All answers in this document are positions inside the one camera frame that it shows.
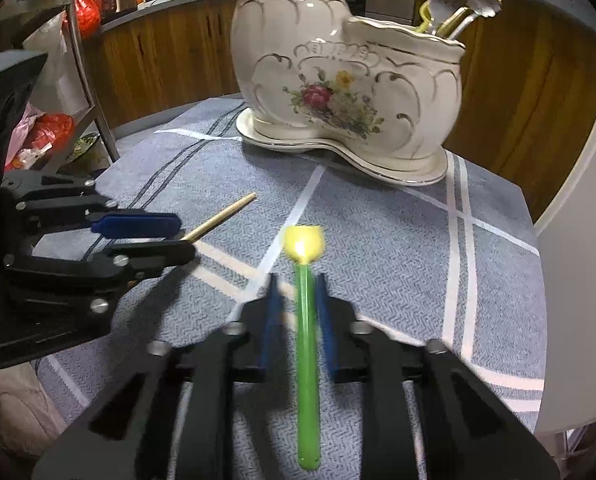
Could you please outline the wooden chopstick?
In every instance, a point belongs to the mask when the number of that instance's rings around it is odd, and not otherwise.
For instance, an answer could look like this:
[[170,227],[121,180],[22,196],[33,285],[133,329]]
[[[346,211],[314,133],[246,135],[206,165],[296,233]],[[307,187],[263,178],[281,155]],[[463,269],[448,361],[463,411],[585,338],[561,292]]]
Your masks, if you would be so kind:
[[181,237],[181,240],[187,243],[195,243],[204,237],[207,233],[213,231],[215,228],[223,224],[225,221],[228,221],[229,218],[232,218],[234,214],[237,214],[242,209],[244,209],[247,205],[252,203],[257,198],[257,194],[255,192],[249,193],[244,197],[236,200],[235,203],[232,203],[230,206],[227,206],[205,222],[202,222],[200,226],[196,226],[195,229],[188,231]]

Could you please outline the green yellow tulip spoon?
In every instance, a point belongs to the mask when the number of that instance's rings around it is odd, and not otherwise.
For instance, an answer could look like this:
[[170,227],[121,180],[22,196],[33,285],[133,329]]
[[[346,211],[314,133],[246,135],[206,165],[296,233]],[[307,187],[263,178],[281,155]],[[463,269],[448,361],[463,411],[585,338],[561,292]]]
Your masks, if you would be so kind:
[[295,265],[298,465],[317,470],[321,460],[318,328],[312,263],[324,252],[319,226],[290,226],[284,251]]

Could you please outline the silver flower-end spoon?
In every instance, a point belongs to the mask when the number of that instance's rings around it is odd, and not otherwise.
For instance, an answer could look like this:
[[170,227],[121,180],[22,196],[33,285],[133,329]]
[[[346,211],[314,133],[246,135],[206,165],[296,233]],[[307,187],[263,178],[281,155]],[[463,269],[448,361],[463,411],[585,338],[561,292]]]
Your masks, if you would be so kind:
[[476,18],[494,18],[501,8],[502,0],[467,0],[466,5],[450,18],[449,28],[441,36],[455,40]]

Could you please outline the metal storage shelf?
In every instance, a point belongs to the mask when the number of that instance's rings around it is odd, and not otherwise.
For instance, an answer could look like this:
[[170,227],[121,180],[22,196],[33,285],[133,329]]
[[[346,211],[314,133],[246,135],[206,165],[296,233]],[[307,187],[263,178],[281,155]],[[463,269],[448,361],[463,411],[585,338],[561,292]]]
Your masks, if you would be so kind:
[[97,177],[119,158],[86,66],[74,0],[2,0],[0,51],[46,54],[7,165]]

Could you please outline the red plastic bag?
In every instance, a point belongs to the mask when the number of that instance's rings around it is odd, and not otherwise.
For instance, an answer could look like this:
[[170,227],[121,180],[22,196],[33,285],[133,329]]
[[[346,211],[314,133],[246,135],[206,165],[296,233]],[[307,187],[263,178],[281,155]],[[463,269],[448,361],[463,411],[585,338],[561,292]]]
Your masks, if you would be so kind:
[[93,36],[102,24],[102,0],[74,0],[82,39]]

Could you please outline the cream ceramic utensil holder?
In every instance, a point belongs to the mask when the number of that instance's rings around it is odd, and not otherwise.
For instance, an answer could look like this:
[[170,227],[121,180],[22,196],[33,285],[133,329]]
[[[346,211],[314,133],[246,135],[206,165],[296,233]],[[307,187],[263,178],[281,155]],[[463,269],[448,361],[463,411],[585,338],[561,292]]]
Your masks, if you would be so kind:
[[462,101],[460,42],[360,18],[346,0],[236,0],[231,48],[247,142],[331,151],[395,184],[446,175],[443,143]]

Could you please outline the built-in oven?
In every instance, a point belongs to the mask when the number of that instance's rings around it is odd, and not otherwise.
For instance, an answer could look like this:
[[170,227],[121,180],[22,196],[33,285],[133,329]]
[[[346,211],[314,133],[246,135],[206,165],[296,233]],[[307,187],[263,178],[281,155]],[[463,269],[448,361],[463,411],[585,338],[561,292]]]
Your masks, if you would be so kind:
[[414,22],[415,0],[347,0],[351,13],[405,25]]

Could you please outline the yellow tulip spoon in holder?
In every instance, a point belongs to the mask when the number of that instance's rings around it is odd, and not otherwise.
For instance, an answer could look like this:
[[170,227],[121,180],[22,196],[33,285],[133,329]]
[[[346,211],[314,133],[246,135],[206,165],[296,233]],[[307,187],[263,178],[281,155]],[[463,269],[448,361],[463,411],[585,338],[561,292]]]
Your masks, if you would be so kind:
[[418,14],[420,14],[420,24],[417,26],[416,31],[420,34],[433,34],[435,26],[432,11],[430,10],[430,0],[426,0],[420,5]]

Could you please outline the gold fork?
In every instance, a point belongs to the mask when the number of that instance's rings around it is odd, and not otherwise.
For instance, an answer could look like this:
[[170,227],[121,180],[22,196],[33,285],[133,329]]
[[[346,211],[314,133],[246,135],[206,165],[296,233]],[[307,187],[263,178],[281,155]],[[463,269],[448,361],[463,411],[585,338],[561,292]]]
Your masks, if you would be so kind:
[[455,40],[478,18],[494,18],[502,9],[503,0],[463,0],[453,12],[438,22],[435,35]]

